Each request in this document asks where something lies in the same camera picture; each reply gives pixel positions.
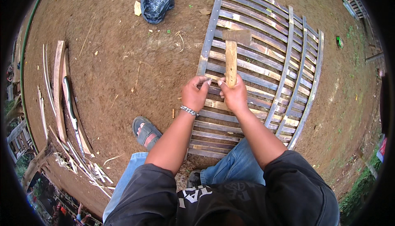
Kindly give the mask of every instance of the black shirt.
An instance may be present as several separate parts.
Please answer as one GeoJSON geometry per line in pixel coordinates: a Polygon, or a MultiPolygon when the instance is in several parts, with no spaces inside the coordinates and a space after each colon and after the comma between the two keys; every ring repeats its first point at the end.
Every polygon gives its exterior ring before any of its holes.
{"type": "Polygon", "coordinates": [[[176,193],[169,170],[138,167],[106,219],[117,225],[204,225],[207,217],[237,215],[245,225],[338,224],[335,194],[297,152],[285,151],[265,167],[266,186],[232,181],[176,193]]]}

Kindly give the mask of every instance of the green object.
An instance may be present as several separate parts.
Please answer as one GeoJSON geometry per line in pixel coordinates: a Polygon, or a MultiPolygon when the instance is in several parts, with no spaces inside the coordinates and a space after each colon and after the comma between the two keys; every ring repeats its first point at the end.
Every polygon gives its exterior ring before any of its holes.
{"type": "Polygon", "coordinates": [[[339,36],[336,37],[336,43],[338,47],[343,49],[343,40],[339,36]]]}
{"type": "Polygon", "coordinates": [[[29,131],[30,138],[32,139],[33,147],[34,147],[34,149],[36,150],[37,153],[39,153],[39,151],[37,149],[37,145],[36,145],[36,143],[34,141],[34,138],[33,138],[33,135],[32,135],[32,129],[30,128],[30,125],[29,125],[29,119],[27,117],[26,104],[25,104],[25,101],[24,101],[23,68],[24,68],[24,63],[25,63],[24,56],[25,56],[25,52],[26,52],[26,43],[27,43],[27,39],[29,37],[30,27],[32,25],[33,17],[34,17],[34,15],[36,13],[38,5],[40,4],[40,1],[41,0],[37,0],[36,1],[35,5],[34,5],[34,8],[32,10],[32,14],[30,15],[30,18],[29,18],[29,22],[28,22],[28,24],[26,26],[26,32],[25,32],[25,36],[23,38],[22,54],[21,54],[21,101],[22,101],[22,108],[23,108],[23,114],[24,114],[24,117],[25,117],[25,120],[26,120],[27,130],[29,131]]]}

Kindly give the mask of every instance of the man's left hand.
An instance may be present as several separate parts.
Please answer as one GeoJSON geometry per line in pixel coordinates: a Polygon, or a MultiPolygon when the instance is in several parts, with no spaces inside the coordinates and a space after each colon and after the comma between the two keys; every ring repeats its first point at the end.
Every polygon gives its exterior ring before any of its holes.
{"type": "Polygon", "coordinates": [[[199,112],[203,109],[211,79],[205,76],[193,77],[181,91],[182,104],[191,110],[199,112]]]}

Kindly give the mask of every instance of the black shoe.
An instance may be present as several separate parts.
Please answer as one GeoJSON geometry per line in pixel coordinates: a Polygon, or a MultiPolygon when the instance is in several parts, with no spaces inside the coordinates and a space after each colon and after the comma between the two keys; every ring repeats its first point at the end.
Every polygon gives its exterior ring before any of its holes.
{"type": "Polygon", "coordinates": [[[188,180],[186,181],[186,187],[192,188],[192,187],[198,187],[200,185],[201,185],[200,169],[192,170],[192,172],[189,174],[188,180]]]}

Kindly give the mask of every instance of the hand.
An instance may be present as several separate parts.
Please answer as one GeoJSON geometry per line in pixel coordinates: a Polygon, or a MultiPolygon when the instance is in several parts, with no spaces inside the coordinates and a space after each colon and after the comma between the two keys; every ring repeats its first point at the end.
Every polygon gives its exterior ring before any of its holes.
{"type": "Polygon", "coordinates": [[[239,112],[249,110],[247,105],[247,89],[239,74],[236,78],[236,85],[233,88],[229,88],[225,83],[225,77],[222,77],[218,81],[218,85],[221,88],[221,98],[225,98],[226,106],[234,114],[237,115],[239,112]]]}
{"type": "Polygon", "coordinates": [[[199,112],[203,109],[211,79],[205,76],[195,76],[182,88],[182,104],[191,110],[199,112]]]}

